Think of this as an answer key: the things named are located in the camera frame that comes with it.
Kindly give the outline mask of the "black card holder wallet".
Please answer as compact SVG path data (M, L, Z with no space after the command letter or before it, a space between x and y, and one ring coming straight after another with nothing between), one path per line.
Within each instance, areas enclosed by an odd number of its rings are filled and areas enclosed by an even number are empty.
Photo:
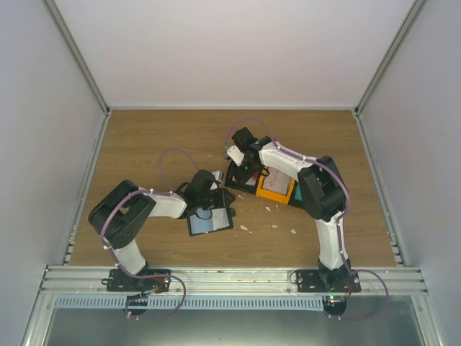
M199 236L232 229L234 216L235 212L232 208L212 210L199 208L194 215L187 219L189 235Z

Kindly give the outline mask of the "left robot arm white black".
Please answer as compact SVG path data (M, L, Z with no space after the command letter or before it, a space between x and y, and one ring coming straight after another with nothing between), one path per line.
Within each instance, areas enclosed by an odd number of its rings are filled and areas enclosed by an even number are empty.
M88 221L124 273L123 282L130 290L140 291L148 284L148 262L136 241L148 218L185 220L190 236L233 228L236 198L220 186L222 178L221 171L200 169L191 182L170 192L144 189L124 180L91 210Z

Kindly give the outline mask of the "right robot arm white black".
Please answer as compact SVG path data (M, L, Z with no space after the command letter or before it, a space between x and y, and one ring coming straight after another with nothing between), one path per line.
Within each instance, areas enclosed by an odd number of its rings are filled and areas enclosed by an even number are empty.
M351 275L343 231L350 195L334 160L299 154L269 136L258 139L246 127L228 137L233 145L225 145L225 158L232 163L230 176L237 182L246 184L268 169L276 169L297 182L303 207L318 230L320 286L328 292L338 290Z

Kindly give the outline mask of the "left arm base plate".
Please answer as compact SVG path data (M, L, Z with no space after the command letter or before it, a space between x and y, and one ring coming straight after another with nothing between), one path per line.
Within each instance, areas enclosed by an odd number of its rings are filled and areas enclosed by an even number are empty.
M112 269L109 276L101 280L109 292L138 292L144 293L150 291L152 293L163 293L169 291L169 278L161 277L161 275L170 275L171 271L167 269L148 269L141 275L155 275L150 279L136 279L125 274L120 269Z

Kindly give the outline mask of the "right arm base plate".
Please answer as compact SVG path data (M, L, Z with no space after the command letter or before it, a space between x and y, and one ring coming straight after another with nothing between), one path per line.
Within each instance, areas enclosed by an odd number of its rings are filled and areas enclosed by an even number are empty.
M320 270L299 269L290 274L289 281L296 284L299 293L359 293L362 291L358 274L345 274L343 278L330 279Z

